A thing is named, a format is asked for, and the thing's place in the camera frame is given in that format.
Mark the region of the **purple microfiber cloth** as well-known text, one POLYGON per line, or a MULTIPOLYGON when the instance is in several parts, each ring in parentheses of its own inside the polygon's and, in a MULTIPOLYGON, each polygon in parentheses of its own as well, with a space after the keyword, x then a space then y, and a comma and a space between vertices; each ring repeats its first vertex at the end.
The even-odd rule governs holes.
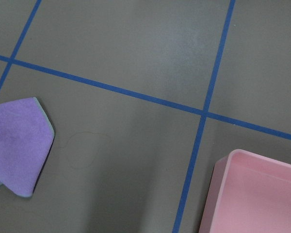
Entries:
POLYGON ((54 137, 36 97, 0 104, 0 186, 31 197, 54 137))

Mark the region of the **pink plastic tray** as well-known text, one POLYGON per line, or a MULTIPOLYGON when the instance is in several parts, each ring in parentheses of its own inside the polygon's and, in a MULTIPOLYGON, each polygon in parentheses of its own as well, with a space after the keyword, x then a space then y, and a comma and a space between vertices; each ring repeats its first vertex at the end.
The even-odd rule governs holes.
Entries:
POLYGON ((201 233, 291 233, 291 165, 234 150, 213 169, 201 233))

